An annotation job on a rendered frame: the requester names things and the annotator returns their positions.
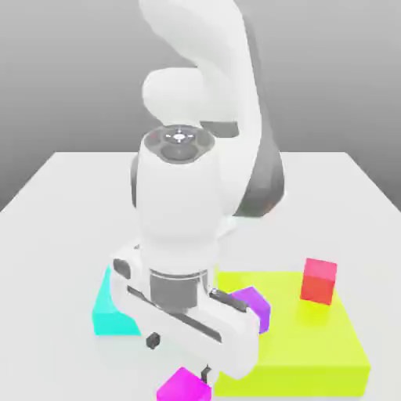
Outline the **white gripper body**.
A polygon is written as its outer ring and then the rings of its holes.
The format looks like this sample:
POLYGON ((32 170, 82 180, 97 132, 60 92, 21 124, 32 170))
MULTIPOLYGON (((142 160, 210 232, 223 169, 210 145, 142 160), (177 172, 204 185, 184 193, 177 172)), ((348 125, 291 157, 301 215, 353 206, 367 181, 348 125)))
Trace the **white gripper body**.
POLYGON ((251 309, 241 312, 204 296, 188 314, 173 316, 119 279, 111 281, 111 297, 141 334, 155 332, 231 378, 245 377, 258 362, 259 318, 251 309))

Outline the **small red cube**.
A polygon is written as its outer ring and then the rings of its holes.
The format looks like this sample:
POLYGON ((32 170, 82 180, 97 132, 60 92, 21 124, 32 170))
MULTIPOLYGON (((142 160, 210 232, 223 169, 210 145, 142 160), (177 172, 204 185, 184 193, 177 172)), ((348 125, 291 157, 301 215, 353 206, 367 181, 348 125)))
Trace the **small red cube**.
POLYGON ((302 277, 300 298, 306 301, 330 305, 338 265, 333 262, 307 258, 302 277))

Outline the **small purple cube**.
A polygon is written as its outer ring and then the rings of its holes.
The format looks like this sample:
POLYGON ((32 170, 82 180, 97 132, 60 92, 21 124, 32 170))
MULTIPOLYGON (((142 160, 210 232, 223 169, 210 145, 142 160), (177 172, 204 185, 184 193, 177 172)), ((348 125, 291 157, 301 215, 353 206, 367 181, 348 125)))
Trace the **small purple cube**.
POLYGON ((263 295, 253 286, 246 287, 231 293, 231 295, 245 302, 259 318, 259 333, 269 330, 271 306, 263 295))

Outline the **large cyan box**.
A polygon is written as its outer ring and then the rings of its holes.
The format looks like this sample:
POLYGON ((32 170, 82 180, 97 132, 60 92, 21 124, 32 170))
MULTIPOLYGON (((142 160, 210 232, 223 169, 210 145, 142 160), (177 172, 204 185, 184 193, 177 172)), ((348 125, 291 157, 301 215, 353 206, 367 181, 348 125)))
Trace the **large cyan box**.
POLYGON ((92 308, 92 324, 98 336, 140 336, 133 318, 120 312, 110 294, 110 268, 107 267, 92 308))

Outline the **large yellow box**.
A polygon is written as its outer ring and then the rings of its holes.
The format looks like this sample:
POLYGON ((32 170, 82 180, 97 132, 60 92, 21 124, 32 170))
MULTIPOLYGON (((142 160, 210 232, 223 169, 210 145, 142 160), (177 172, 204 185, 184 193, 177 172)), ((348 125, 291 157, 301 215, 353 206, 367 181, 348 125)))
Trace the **large yellow box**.
POLYGON ((269 330, 246 377, 220 374, 217 396, 363 396, 370 362, 338 294, 330 305, 300 298, 300 272, 220 272, 219 288, 253 286, 269 302, 269 330))

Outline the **small magenta cube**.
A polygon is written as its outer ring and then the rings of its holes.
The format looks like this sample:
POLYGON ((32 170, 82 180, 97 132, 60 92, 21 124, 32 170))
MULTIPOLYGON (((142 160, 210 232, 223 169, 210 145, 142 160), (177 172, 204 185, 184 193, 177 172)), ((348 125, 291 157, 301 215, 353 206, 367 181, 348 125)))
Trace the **small magenta cube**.
POLYGON ((157 401, 211 401, 211 387, 180 367, 157 390, 157 401))

